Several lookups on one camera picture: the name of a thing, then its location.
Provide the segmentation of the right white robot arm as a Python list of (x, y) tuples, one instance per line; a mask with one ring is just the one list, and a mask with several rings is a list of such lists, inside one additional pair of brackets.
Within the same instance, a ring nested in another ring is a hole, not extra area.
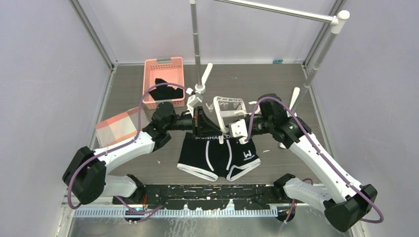
[(246, 117), (247, 137), (269, 133), (297, 155), (322, 181), (324, 188), (316, 188), (294, 177), (274, 190), (277, 201), (302, 201), (325, 214), (329, 223), (341, 232), (348, 231), (359, 221), (379, 224), (384, 215), (375, 204), (377, 190), (346, 172), (323, 148), (310, 128), (295, 115), (276, 94), (261, 96), (256, 103), (261, 109)]

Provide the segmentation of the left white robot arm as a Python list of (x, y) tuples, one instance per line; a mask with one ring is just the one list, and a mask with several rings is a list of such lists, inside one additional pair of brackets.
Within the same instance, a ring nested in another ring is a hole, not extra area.
[(118, 166), (162, 148), (170, 139), (171, 130), (191, 131), (195, 137), (220, 136), (220, 127), (197, 106), (190, 113), (175, 113), (170, 102), (160, 103), (151, 122), (134, 136), (112, 146), (91, 150), (85, 146), (77, 150), (63, 174), (68, 186), (67, 198), (74, 195), (80, 204), (92, 203), (100, 196), (119, 196), (124, 202), (140, 203), (145, 194), (142, 183), (131, 174), (109, 175)]

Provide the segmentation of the black boxer briefs white trim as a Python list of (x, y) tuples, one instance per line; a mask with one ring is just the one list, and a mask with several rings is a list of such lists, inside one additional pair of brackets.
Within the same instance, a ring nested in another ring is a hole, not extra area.
[(261, 165), (255, 144), (240, 144), (229, 135), (194, 137), (186, 133), (177, 168), (199, 178), (215, 182), (219, 177), (235, 181)]

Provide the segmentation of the white clip hanger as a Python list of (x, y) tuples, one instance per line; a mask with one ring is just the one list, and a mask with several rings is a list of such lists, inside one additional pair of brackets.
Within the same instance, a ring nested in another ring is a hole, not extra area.
[(210, 112), (215, 112), (219, 127), (223, 133), (229, 132), (229, 126), (224, 123), (225, 118), (233, 118), (239, 116), (250, 115), (247, 111), (246, 104), (241, 98), (228, 98), (215, 96), (213, 103), (206, 103)]

